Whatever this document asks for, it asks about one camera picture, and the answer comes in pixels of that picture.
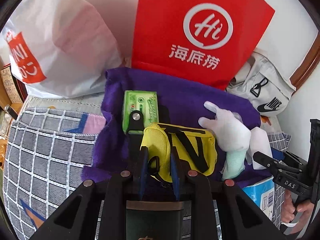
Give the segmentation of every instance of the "mint green cuff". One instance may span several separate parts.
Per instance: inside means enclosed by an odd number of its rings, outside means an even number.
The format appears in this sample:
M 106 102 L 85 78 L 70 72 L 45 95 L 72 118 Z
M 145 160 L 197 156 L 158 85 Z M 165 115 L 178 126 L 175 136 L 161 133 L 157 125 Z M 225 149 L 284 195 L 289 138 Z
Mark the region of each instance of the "mint green cuff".
M 227 152 L 222 170 L 222 179 L 233 179 L 244 170 L 244 159 L 247 150 Z

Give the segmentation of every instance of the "red label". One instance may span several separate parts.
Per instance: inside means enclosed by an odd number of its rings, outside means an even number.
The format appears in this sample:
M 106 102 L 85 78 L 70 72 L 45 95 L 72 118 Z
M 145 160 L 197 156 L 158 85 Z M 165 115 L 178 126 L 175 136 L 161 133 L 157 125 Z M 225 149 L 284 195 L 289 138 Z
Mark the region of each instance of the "red label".
M 224 90 L 274 12 L 264 0 L 139 0 L 132 67 Z
M 18 65 L 23 82 L 26 84 L 32 84 L 46 79 L 38 61 L 33 56 L 23 39 L 22 33 L 19 33 L 15 37 L 12 36 L 12 33 L 8 33 L 7 42 L 12 56 Z

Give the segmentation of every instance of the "green package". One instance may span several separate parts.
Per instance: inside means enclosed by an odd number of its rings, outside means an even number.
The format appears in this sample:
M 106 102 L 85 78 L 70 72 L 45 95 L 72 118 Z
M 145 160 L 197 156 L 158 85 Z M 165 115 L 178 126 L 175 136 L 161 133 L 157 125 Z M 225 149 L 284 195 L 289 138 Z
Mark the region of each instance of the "green package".
M 143 113 L 145 128 L 153 122 L 159 122 L 157 93 L 137 90 L 126 90 L 124 92 L 122 111 L 122 129 L 124 133 L 127 133 L 130 114 L 135 110 Z

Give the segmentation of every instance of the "yellow pouch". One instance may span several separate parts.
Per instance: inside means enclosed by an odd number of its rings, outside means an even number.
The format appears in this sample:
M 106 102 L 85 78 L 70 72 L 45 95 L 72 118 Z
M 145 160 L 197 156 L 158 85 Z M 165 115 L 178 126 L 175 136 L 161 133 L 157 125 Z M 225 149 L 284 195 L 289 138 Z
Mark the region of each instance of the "yellow pouch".
M 155 178 L 172 182 L 170 175 L 171 147 L 176 147 L 179 158 L 188 161 L 192 170 L 209 176 L 217 162 L 215 139 L 204 129 L 152 123 L 143 131 L 141 146 L 148 147 L 148 167 L 155 169 L 158 156 L 159 167 Z

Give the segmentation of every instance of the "triangular cutout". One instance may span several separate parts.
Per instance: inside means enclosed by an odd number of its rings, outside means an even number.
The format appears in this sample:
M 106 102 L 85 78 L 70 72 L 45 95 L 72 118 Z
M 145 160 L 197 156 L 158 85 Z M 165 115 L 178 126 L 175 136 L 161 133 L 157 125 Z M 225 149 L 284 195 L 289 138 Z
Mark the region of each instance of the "triangular cutout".
M 236 201 L 245 228 L 251 228 L 262 224 L 262 220 L 255 214 L 255 212 L 240 196 L 236 196 Z
M 58 216 L 55 219 L 54 223 L 64 228 L 71 229 L 75 221 L 76 214 L 78 212 L 78 209 L 81 203 L 81 199 L 82 197 L 78 195 L 70 203 L 70 205 L 67 206 L 67 208 L 60 214 L 60 216 Z

